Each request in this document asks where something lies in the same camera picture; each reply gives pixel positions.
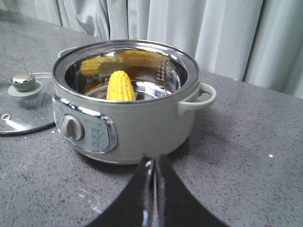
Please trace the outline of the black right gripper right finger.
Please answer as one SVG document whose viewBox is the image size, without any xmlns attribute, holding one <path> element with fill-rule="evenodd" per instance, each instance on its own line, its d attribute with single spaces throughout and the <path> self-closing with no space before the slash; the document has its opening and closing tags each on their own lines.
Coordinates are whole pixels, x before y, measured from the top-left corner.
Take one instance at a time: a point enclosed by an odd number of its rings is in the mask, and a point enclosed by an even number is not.
<svg viewBox="0 0 303 227">
<path fill-rule="evenodd" d="M 158 226 L 226 227 L 192 195 L 174 171 L 167 155 L 155 162 Z"/>
</svg>

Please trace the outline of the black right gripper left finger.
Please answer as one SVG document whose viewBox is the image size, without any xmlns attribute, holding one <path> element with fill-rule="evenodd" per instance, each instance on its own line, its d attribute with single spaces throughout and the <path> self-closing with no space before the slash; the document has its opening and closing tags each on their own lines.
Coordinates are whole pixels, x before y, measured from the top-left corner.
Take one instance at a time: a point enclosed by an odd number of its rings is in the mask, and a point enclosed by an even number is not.
<svg viewBox="0 0 303 227">
<path fill-rule="evenodd" d="M 142 157 L 118 197 L 88 227 L 150 227 L 153 218 L 154 161 Z"/>
</svg>

